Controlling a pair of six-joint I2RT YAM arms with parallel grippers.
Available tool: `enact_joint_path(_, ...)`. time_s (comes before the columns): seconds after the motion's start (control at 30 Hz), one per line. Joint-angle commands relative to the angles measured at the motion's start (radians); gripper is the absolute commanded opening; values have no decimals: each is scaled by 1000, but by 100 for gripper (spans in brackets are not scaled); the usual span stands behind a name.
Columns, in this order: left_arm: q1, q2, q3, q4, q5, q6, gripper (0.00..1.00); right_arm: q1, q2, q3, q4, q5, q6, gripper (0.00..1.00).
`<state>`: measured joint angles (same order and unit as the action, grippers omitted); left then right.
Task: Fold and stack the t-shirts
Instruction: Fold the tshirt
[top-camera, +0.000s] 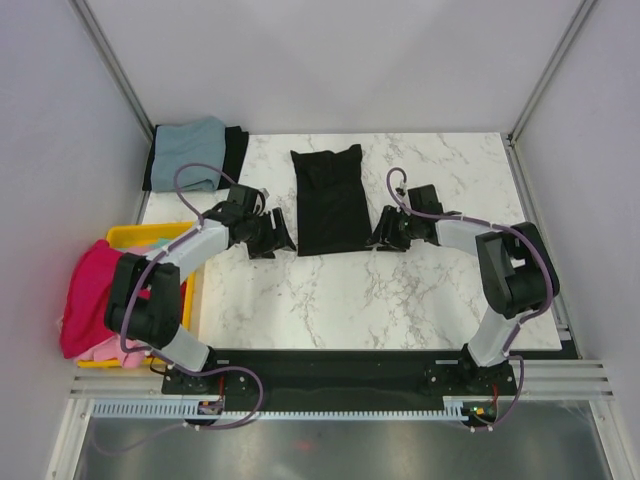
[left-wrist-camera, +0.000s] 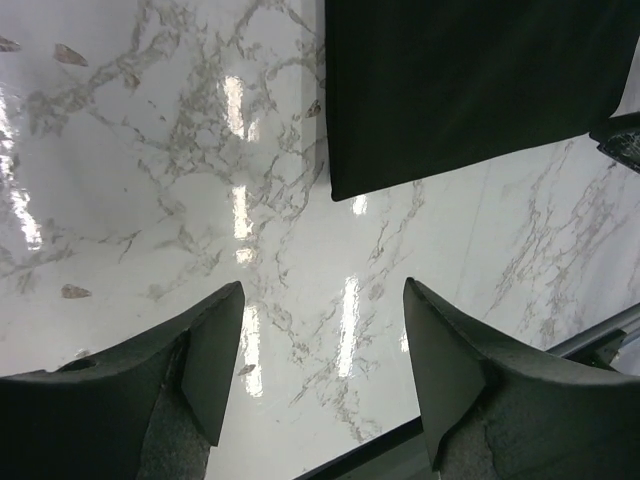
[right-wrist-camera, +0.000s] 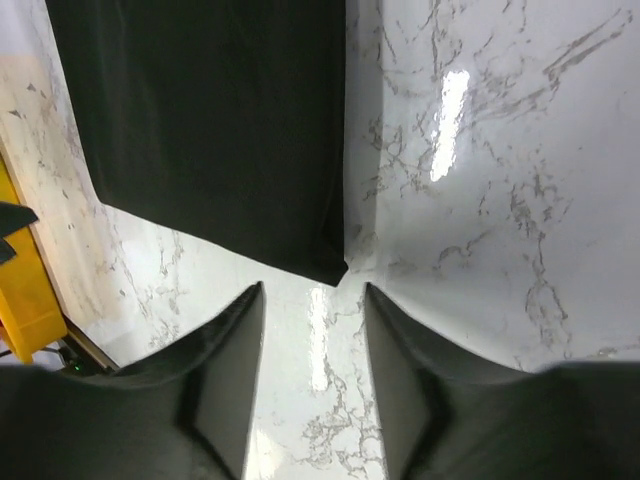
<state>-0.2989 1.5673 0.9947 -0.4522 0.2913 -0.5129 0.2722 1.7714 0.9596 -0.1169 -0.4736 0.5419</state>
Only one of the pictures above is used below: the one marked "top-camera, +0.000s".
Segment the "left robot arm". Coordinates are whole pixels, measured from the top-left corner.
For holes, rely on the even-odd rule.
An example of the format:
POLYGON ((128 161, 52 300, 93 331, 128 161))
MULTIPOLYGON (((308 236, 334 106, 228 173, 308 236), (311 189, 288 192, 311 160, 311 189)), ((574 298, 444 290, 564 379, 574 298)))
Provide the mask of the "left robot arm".
POLYGON ((221 202, 169 244, 146 255, 125 253, 116 264, 104 324, 120 335, 123 349, 129 340, 138 341, 135 351, 166 363, 165 395, 215 394, 223 380, 238 380, 246 388, 255 376, 244 367, 218 362, 215 350, 182 323, 182 284, 236 244, 244 244, 251 259, 296 250, 280 208, 255 213, 221 202))

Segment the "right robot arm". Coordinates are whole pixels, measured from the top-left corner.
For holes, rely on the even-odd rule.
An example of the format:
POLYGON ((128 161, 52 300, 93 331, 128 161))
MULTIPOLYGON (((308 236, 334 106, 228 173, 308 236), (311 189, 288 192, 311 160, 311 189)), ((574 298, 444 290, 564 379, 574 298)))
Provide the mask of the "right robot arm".
POLYGON ((512 374, 508 356, 522 325, 544 313, 559 293, 554 267, 537 227, 492 225, 459 212, 408 212, 386 206, 366 246, 405 252, 414 241, 476 257, 487 310, 454 364, 427 367, 432 389, 484 393, 512 374))

